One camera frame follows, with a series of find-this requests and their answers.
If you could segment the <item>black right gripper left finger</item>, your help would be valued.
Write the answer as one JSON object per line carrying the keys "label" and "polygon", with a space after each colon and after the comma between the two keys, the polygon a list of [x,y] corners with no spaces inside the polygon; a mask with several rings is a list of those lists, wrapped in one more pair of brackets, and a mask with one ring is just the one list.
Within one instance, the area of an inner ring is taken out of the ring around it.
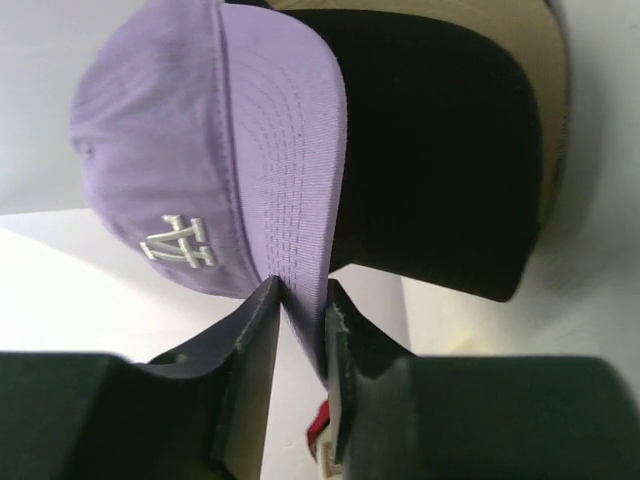
{"label": "black right gripper left finger", "polygon": [[1,357],[5,479],[256,479],[280,283],[148,363],[111,354]]}

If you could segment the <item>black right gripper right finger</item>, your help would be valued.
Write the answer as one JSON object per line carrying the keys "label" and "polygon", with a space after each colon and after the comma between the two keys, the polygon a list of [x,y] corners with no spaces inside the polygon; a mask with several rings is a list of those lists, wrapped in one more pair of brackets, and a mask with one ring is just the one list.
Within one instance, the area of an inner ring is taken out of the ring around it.
{"label": "black right gripper right finger", "polygon": [[639,475],[639,409],[602,359],[419,356],[337,281],[325,325],[333,455],[347,479]]}

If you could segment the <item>black baseball cap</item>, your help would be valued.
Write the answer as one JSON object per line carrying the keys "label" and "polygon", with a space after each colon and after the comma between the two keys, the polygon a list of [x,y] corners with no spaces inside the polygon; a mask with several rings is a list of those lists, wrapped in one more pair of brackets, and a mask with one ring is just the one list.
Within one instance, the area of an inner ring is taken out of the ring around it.
{"label": "black baseball cap", "polygon": [[283,303],[315,315],[356,264],[514,295],[539,231],[542,117],[521,63],[465,16],[518,7],[212,8],[237,294],[277,276]]}

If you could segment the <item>purple baseball cap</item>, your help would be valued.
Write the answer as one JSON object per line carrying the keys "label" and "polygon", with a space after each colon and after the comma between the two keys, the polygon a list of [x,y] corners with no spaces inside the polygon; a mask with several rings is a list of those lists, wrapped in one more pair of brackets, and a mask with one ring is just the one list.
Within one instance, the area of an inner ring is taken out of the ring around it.
{"label": "purple baseball cap", "polygon": [[148,1],[109,37],[71,103],[86,201],[186,288],[245,299],[266,279],[320,379],[347,146],[325,40],[223,1]]}

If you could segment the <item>beige baseball cap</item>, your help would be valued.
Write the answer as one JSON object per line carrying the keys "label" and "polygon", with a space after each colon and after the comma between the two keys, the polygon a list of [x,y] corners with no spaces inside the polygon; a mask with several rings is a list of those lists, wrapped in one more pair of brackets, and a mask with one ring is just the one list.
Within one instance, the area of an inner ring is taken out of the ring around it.
{"label": "beige baseball cap", "polygon": [[566,43],[545,1],[405,0],[269,1],[278,10],[377,10],[419,15],[479,33],[507,50],[524,70],[538,106],[542,132],[542,180],[538,220],[551,209],[562,157],[568,110],[569,64]]}

